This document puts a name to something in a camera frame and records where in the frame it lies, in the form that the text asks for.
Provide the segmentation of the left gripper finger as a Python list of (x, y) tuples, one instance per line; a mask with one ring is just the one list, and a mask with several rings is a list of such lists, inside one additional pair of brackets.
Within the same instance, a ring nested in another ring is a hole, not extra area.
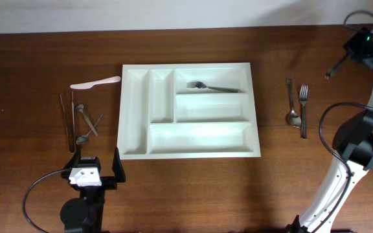
[(126, 182), (126, 174), (124, 172), (124, 168), (120, 160), (119, 149), (117, 147), (115, 148), (115, 151), (114, 151), (112, 170), (115, 175), (115, 180), (117, 183)]
[(71, 157), (70, 161), (68, 162), (68, 168), (75, 168), (78, 166), (78, 163), (81, 159), (81, 150), (76, 149), (75, 153)]

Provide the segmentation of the long metal tongs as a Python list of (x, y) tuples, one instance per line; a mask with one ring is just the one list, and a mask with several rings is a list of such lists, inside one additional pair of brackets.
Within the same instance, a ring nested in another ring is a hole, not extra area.
[(73, 133), (70, 130), (70, 124), (69, 124), (69, 119), (67, 117), (67, 112), (66, 112), (66, 107), (65, 107), (65, 102), (62, 94), (59, 94), (60, 97), (60, 104), (62, 107), (62, 115), (63, 115), (63, 121), (65, 125), (65, 132), (67, 135), (67, 145), (69, 148), (70, 153), (74, 153), (76, 151), (75, 145), (73, 144)]

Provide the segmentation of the metal fork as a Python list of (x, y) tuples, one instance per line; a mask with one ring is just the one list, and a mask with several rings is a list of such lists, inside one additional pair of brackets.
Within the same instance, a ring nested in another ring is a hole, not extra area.
[(301, 138), (307, 139), (306, 104), (308, 101), (308, 86), (302, 85), (299, 93), (299, 102), (302, 106)]
[(205, 83), (199, 82), (199, 81), (188, 82), (186, 84), (186, 87), (187, 88), (196, 88), (196, 89), (212, 89), (212, 90), (224, 91), (224, 92), (228, 92), (228, 93), (240, 93), (241, 92), (241, 90), (239, 90), (239, 89), (233, 89), (233, 88), (227, 88), (227, 87), (208, 86)]

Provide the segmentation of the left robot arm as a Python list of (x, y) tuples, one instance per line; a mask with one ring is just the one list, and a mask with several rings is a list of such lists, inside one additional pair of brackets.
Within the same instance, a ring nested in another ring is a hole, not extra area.
[(105, 192), (116, 190), (118, 183), (126, 181), (126, 174), (116, 148), (113, 155), (113, 176), (101, 176), (98, 157), (83, 157), (76, 150), (64, 166), (61, 177), (69, 186), (80, 192), (78, 198), (68, 200), (60, 210), (60, 219), (65, 232), (101, 232)]

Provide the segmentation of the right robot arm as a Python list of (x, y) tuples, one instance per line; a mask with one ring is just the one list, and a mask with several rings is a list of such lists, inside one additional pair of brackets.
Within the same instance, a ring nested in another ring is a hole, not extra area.
[[(370, 17), (373, 13), (362, 11)], [(343, 45), (345, 57), (373, 68), (373, 28), (346, 28), (354, 35)], [(342, 124), (331, 145), (319, 138), (332, 154), (332, 163), (310, 207), (296, 216), (285, 232), (331, 232), (333, 222), (355, 185), (373, 169), (373, 88), (368, 104), (352, 102), (362, 111)]]

